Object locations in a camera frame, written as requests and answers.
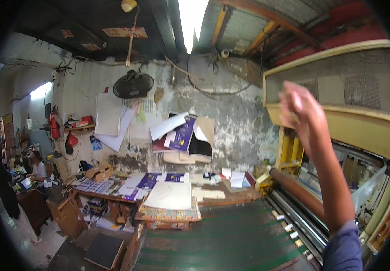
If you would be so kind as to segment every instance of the wall shelf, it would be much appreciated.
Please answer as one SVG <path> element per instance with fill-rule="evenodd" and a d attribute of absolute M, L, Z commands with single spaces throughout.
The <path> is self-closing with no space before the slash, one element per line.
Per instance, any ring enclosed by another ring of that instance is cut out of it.
<path fill-rule="evenodd" d="M 64 132 L 68 133 L 69 131 L 79 131 L 79 130 L 95 129 L 95 128 L 96 128 L 96 124 L 93 123 L 93 124 L 85 125 L 85 126 L 82 126 L 82 127 L 64 129 Z"/>

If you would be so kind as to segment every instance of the fluorescent light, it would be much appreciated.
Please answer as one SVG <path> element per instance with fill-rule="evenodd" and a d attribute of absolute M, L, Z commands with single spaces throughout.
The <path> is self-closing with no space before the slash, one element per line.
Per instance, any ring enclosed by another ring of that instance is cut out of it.
<path fill-rule="evenodd" d="M 52 88 L 52 82 L 48 82 L 42 86 L 39 86 L 38 88 L 36 88 L 34 91 L 32 91 L 30 93 L 31 100 L 36 100 L 36 99 L 42 98 L 43 96 L 46 95 L 46 92 L 51 90 L 51 88 Z"/>
<path fill-rule="evenodd" d="M 202 21 L 204 19 L 205 10 L 207 9 L 207 4 L 208 0 L 178 0 L 181 29 L 183 30 L 183 38 L 188 54 L 192 52 L 194 30 L 197 40 L 200 38 Z"/>

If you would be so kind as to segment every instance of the white shirt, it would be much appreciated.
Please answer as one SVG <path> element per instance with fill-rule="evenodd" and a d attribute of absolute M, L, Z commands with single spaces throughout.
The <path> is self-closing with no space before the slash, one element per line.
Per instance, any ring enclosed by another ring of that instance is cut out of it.
<path fill-rule="evenodd" d="M 40 162 L 38 166 L 34 166 L 32 173 L 35 174 L 36 177 L 48 177 L 48 174 L 46 173 L 46 166 L 43 162 Z"/>

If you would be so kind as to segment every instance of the red fire extinguisher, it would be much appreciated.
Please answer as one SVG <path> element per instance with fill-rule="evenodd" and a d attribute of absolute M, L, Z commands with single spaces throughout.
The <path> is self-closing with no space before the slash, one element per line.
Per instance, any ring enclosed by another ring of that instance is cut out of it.
<path fill-rule="evenodd" d="M 52 109 L 52 113 L 50 115 L 50 122 L 51 122 L 51 134 L 52 134 L 52 138 L 59 138 L 60 137 L 60 134 L 59 134 L 59 125 L 58 125 L 58 122 L 56 121 L 56 117 L 58 117 L 58 112 L 57 112 L 57 109 L 55 108 L 56 106 L 54 106 L 54 108 Z"/>

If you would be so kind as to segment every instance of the person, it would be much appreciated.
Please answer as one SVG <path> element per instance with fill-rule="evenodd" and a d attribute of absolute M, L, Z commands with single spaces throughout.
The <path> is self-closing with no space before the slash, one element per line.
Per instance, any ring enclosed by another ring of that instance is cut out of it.
<path fill-rule="evenodd" d="M 6 170 L 2 162 L 2 149 L 0 145 L 0 198 L 3 202 L 3 206 L 8 215 L 14 220 L 14 223 L 19 227 L 21 231 L 31 240 L 33 245 L 36 245 L 42 241 L 35 234 L 31 223 L 26 216 L 24 210 L 17 201 L 16 194 L 9 183 L 12 180 L 10 172 Z"/>
<path fill-rule="evenodd" d="M 31 165 L 33 165 L 32 174 L 28 174 L 26 177 L 30 177 L 31 181 L 44 182 L 48 177 L 48 174 L 39 151 L 35 150 L 32 152 L 30 162 Z"/>
<path fill-rule="evenodd" d="M 283 86 L 284 92 L 279 94 L 280 120 L 283 126 L 296 130 L 320 180 L 330 239 L 323 252 L 323 270 L 360 271 L 362 249 L 353 200 L 333 151 L 324 110 L 305 87 L 288 81 Z"/>

